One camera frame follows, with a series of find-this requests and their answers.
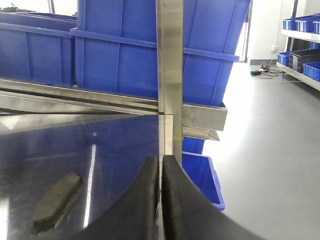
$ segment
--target gray floor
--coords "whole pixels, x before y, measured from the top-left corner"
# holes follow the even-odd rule
[[[225,214],[268,240],[320,240],[320,92],[233,67],[221,141],[206,141]]]

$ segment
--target blue plastic bin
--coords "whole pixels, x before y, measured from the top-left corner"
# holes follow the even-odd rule
[[[77,22],[76,16],[69,16],[69,15],[61,15],[56,13],[48,13],[48,12],[15,12],[15,14],[22,14],[22,15],[31,15],[31,16],[38,16],[38,17],[44,17],[44,18],[53,18],[53,19],[59,19],[59,20],[65,20],[65,21],[72,21]]]
[[[317,21],[317,20],[320,20],[320,17],[317,15],[306,17],[304,19],[295,20],[296,30],[299,32],[314,33],[315,32],[314,21]]]
[[[195,137],[183,137],[182,151],[194,154],[202,154],[205,140]]]
[[[75,22],[0,12],[0,76],[74,84]]]
[[[226,205],[211,158],[200,154],[184,152],[182,153],[182,167],[210,202],[223,211]]]
[[[185,0],[183,100],[220,106],[249,0]],[[79,87],[158,97],[156,2],[79,0]]]
[[[310,49],[320,49],[320,43],[311,41],[309,48],[310,48]]]
[[[290,62],[290,52],[289,51],[278,53],[278,63],[289,67],[289,62]]]
[[[308,16],[299,16],[299,17],[284,19],[283,20],[283,29],[296,31],[297,30],[296,20],[304,20],[304,19],[308,19],[308,18],[314,17],[314,16],[320,16],[320,13],[315,13],[313,15],[308,15]]]
[[[320,34],[320,20],[319,21],[313,21],[314,23],[314,33]]]
[[[304,63],[303,74],[320,82],[320,61]]]

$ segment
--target black rubber pad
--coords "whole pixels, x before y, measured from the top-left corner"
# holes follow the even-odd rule
[[[174,156],[164,156],[162,205],[165,239],[261,240],[216,209]]]
[[[70,240],[154,240],[158,192],[158,157],[147,157],[122,197]]]
[[[33,227],[41,232],[53,227],[63,215],[70,201],[76,196],[82,179],[76,173],[68,173],[58,180],[38,202],[33,213]]]

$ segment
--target white shelf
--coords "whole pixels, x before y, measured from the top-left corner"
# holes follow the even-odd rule
[[[277,62],[276,65],[279,67],[279,69],[281,71],[293,76],[294,78],[300,80],[301,82],[304,82],[305,84],[308,84],[309,86],[320,91],[320,82],[319,81],[316,81],[306,75],[303,75],[302,73],[299,73],[299,72],[289,68],[288,66],[282,65],[279,62]]]
[[[320,43],[320,34],[285,29],[282,30],[282,34],[294,39],[301,39],[310,42]]]

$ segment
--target power cord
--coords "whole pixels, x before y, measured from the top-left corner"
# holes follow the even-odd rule
[[[266,62],[262,62],[260,64],[260,69],[251,71],[250,74],[258,79],[273,79],[274,77],[280,76],[282,72],[276,69],[271,69],[271,63],[272,60],[270,61],[269,65],[267,65]]]

